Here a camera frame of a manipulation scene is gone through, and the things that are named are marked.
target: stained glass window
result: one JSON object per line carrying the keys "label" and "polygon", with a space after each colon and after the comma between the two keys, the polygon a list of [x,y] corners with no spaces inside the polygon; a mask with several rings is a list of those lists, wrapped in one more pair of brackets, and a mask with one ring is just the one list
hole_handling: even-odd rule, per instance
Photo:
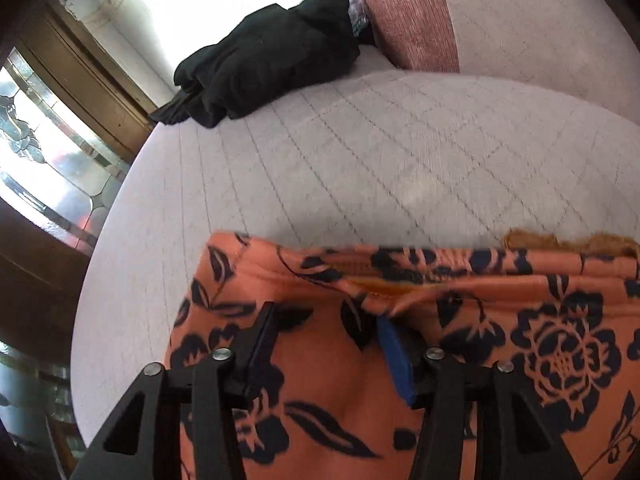
{"label": "stained glass window", "polygon": [[0,69],[0,198],[92,254],[127,171],[14,49]]}

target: pink cushion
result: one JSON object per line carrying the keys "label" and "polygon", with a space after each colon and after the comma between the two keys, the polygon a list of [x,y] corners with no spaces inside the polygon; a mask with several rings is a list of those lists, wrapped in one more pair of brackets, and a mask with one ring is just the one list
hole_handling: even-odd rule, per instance
{"label": "pink cushion", "polygon": [[446,0],[365,0],[380,49],[396,66],[460,72]]}

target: black clothing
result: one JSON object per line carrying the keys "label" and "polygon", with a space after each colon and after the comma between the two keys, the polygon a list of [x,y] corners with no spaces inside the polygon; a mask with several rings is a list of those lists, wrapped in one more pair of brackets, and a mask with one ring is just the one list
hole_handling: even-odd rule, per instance
{"label": "black clothing", "polygon": [[373,27],[371,27],[371,22],[367,23],[364,30],[358,34],[358,44],[377,46],[375,37],[373,36]]}
{"label": "black clothing", "polygon": [[178,65],[181,90],[150,117],[165,124],[192,117],[212,128],[226,115],[244,117],[289,90],[344,75],[360,55],[348,9],[349,0],[304,0],[249,14]]}

